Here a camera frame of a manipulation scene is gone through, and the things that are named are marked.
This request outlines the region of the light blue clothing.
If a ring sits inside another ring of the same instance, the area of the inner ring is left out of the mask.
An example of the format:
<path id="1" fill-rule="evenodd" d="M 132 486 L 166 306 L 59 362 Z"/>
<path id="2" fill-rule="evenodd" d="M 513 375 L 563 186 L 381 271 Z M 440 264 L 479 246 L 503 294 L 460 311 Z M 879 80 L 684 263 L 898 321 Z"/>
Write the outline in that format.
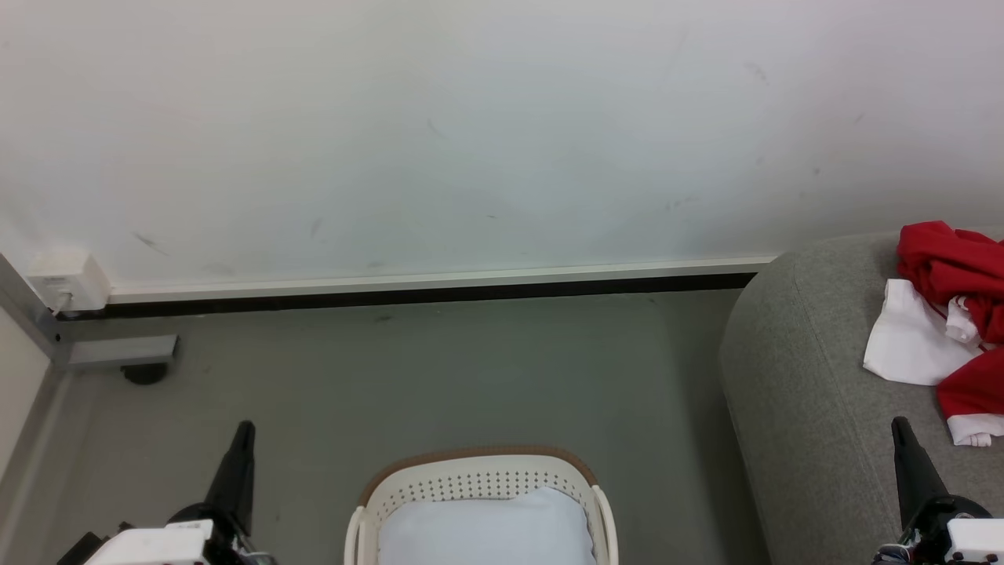
<path id="1" fill-rule="evenodd" d="M 415 501 L 380 529 L 379 565 L 598 565 L 587 514 L 559 490 Z"/>

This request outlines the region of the grey fabric sofa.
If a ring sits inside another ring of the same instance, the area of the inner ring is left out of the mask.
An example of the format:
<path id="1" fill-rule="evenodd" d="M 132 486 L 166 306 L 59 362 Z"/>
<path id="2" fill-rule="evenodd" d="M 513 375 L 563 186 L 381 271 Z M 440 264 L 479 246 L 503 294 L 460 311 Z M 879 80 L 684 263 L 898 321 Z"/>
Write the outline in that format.
<path id="1" fill-rule="evenodd" d="M 782 254 L 731 312 L 721 382 L 772 565 L 871 565 L 900 537 L 897 416 L 952 494 L 1004 518 L 1004 439 L 954 446 L 932 388 L 864 369 L 898 243 L 851 235 Z"/>

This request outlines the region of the grey metal frame post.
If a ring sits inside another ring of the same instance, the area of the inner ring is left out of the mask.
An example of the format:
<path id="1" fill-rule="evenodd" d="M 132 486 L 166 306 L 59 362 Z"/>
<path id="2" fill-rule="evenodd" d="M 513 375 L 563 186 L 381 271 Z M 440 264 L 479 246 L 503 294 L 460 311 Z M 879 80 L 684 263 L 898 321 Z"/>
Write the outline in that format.
<path id="1" fill-rule="evenodd" d="M 73 340 L 2 253 L 0 310 L 10 315 L 27 339 L 60 370 L 120 370 L 123 366 L 147 363 L 169 363 L 171 368 L 178 353 L 178 335 Z"/>

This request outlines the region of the white wall socket box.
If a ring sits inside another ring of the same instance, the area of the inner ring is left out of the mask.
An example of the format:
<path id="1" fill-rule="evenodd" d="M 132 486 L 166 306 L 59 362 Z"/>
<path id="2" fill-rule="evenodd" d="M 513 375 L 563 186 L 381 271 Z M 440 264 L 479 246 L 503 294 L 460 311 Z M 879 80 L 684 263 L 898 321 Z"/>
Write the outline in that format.
<path id="1" fill-rule="evenodd" d="M 40 253 L 25 278 L 55 315 L 103 310 L 111 296 L 110 280 L 86 251 Z"/>

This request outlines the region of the white and black baseboard strip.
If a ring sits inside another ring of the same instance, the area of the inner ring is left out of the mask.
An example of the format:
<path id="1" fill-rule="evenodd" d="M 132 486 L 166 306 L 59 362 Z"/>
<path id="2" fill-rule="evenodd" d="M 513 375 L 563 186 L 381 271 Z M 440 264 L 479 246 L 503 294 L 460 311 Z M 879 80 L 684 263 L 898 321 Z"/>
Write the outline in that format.
<path id="1" fill-rule="evenodd" d="M 528 268 L 441 275 L 280 280 L 247 285 L 115 287 L 104 308 L 61 312 L 60 321 L 138 319 L 275 312 L 363 305 L 462 303 L 591 294 L 699 292 L 741 289 L 772 257 Z"/>

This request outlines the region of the red and white garment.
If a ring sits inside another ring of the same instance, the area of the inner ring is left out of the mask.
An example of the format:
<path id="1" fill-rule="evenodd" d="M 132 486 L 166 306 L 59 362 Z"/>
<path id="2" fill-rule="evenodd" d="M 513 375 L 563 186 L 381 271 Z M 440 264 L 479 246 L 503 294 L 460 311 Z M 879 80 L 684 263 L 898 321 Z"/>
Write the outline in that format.
<path id="1" fill-rule="evenodd" d="M 864 369 L 931 387 L 956 446 L 1004 439 L 1004 240 L 942 221 L 900 230 Z"/>

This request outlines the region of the white plastic laundry basket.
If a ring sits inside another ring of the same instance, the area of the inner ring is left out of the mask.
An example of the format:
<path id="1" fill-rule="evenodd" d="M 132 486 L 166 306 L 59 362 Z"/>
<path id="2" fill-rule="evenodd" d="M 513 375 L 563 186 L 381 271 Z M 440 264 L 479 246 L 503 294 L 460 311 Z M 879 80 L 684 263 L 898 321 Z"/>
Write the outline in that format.
<path id="1" fill-rule="evenodd" d="M 620 565 L 616 519 L 595 473 L 558 447 L 467 447 L 398 459 L 367 483 L 351 515 L 342 565 L 379 565 L 388 517 L 418 501 L 507 500 L 539 487 L 561 491 L 584 510 L 598 565 Z"/>

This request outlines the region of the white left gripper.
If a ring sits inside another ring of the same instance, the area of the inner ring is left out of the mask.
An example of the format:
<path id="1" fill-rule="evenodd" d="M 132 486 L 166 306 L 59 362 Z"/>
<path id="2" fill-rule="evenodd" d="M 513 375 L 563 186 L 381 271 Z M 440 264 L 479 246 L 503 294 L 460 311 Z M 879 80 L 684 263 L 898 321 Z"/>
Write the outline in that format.
<path id="1" fill-rule="evenodd" d="M 205 504 L 188 505 L 161 528 L 129 528 L 101 542 L 82 565 L 240 565 L 240 531 L 251 535 L 256 427 L 241 421 L 216 469 Z"/>

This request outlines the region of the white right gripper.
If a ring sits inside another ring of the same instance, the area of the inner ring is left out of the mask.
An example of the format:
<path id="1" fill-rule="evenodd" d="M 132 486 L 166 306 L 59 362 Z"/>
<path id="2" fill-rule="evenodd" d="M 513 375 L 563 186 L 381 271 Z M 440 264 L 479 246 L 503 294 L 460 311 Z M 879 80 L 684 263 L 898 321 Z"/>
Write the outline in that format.
<path id="1" fill-rule="evenodd" d="M 890 422 L 894 475 L 904 528 L 896 565 L 1004 565 L 1004 518 L 968 498 L 949 496 L 904 416 Z"/>

